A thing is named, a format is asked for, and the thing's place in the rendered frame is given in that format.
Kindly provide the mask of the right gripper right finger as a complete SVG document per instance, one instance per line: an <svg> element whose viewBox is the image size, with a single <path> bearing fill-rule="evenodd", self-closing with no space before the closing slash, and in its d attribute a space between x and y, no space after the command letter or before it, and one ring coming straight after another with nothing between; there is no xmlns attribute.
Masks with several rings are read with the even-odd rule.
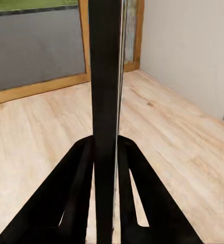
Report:
<svg viewBox="0 0 224 244"><path fill-rule="evenodd" d="M129 169L149 227L137 223ZM137 144L118 136L121 244L203 244Z"/></svg>

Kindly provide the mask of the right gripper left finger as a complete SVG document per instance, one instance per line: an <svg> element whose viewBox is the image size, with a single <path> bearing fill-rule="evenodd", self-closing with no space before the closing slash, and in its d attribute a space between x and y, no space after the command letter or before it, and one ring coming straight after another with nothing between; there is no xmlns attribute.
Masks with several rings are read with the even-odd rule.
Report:
<svg viewBox="0 0 224 244"><path fill-rule="evenodd" d="M93 135L78 140L0 234L0 244L85 244Z"/></svg>

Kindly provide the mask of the poster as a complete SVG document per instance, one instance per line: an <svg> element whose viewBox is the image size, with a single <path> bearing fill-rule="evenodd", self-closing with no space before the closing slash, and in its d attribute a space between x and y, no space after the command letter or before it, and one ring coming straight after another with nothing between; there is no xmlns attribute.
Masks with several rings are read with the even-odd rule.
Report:
<svg viewBox="0 0 224 244"><path fill-rule="evenodd" d="M88 0L97 244L113 244L128 0Z"/></svg>

